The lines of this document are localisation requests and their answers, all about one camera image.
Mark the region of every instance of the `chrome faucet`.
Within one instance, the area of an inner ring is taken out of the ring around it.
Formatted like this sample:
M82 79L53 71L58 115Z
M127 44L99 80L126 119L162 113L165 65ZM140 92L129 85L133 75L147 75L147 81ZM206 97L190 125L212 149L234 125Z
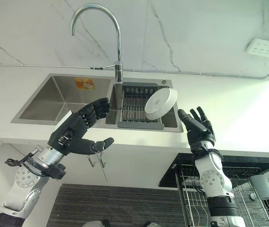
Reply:
M107 9L104 6L98 5L98 4L87 4L84 6L81 6L80 8L77 9L77 11L75 11L75 13L72 16L72 21L70 23L70 34L74 35L75 32L75 25L76 25L76 21L79 17L79 15L89 9L98 9L104 13L106 13L110 19L112 20L112 22L114 22L116 30L117 30L117 61L115 62L115 64L113 65L109 65L106 66L106 68L109 67L115 67L115 76L116 76L116 83L118 84L122 84L123 82L123 65L122 65L122 61L121 61L121 33L120 33L120 27L119 24L117 22L117 19L115 18L115 16L113 15L112 12L109 11L109 9Z

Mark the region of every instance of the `metal wire rack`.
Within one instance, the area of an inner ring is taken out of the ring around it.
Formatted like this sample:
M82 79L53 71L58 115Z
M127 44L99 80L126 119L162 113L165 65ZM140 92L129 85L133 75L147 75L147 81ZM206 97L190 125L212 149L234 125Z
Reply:
M250 167L224 167L224 173L233 184L232 193L239 207L246 227L269 227L269 210L266 210L260 199L253 201L250 194L255 190L249 177L261 174L261 169ZM195 189L201 188L199 173L193 165L182 165L180 172L175 173L181 198L184 221L188 227L210 226L210 213L207 198Z
M145 115L145 105L150 96L124 95L121 121L131 122L157 122L161 123L161 118L148 120Z

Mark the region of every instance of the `white plate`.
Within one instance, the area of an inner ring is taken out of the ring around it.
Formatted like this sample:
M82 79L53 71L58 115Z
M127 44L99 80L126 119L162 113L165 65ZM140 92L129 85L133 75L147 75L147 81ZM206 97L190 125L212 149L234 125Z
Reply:
M164 116L177 101L178 93L173 88L162 88L156 91L145 105L146 117L156 120Z

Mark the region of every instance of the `floor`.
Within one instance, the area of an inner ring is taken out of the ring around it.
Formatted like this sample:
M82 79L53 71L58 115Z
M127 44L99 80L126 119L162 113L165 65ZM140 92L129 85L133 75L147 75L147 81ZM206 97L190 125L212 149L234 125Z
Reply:
M112 227L184 227L178 191L63 184L47 227L81 227L108 219Z

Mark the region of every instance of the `white marble backsplash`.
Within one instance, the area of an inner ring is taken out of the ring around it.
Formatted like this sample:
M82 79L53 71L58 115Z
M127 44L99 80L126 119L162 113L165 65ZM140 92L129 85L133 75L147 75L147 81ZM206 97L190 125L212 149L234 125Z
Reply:
M95 0L121 28L125 69L264 77L269 58L245 52L269 40L269 0ZM90 0L0 0L0 64L105 67L117 60L107 15L75 10Z

